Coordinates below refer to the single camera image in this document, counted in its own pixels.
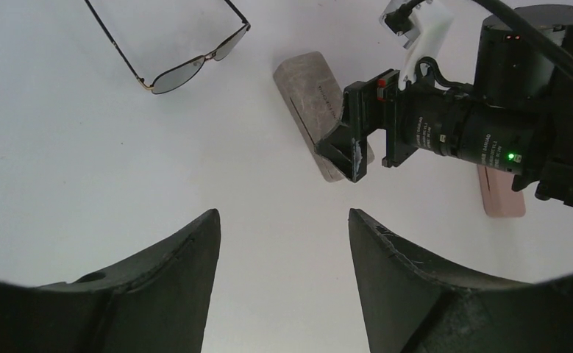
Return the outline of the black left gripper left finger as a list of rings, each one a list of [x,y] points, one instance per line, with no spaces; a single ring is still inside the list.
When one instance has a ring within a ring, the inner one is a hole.
[[[210,209],[75,282],[0,281],[0,352],[200,352],[220,244]]]

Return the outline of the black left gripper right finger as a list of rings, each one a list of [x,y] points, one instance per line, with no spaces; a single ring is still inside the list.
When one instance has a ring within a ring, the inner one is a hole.
[[[573,352],[573,274],[539,283],[447,260],[349,212],[371,352]]]

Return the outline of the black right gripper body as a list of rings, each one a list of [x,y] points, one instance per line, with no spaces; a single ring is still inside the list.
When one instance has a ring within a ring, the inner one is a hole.
[[[417,150],[521,175],[536,161],[533,114],[492,107],[458,91],[441,90],[427,77],[405,91],[397,71],[344,89],[343,120],[350,176],[366,174],[366,138],[386,132],[386,163],[397,167]]]

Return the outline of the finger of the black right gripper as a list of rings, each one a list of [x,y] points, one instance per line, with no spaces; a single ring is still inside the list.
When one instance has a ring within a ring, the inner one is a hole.
[[[315,144],[315,150],[350,182],[359,182],[367,174],[367,136],[357,127],[339,121]]]

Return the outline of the grey marbled glasses case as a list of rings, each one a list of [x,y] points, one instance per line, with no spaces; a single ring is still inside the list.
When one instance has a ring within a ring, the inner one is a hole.
[[[368,136],[384,127],[383,94],[377,80],[356,81],[341,89],[324,56],[313,51],[282,61],[274,81],[322,175],[328,182],[346,179],[315,144],[339,121]],[[368,142],[368,166],[374,159]]]

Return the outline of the pink glasses case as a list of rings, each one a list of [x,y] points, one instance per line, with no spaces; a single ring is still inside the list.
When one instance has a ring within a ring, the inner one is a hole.
[[[514,175],[477,167],[485,214],[491,218],[521,218],[526,214],[524,194],[512,191]]]

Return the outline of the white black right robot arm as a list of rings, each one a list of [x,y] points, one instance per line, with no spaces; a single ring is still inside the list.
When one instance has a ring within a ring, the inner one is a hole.
[[[392,1],[382,25],[406,38],[390,69],[344,89],[340,121],[316,151],[347,179],[366,175],[368,136],[386,132],[387,168],[428,150],[513,175],[513,191],[573,207],[573,6],[482,1],[472,83],[448,80],[436,54],[453,16],[441,1]]]

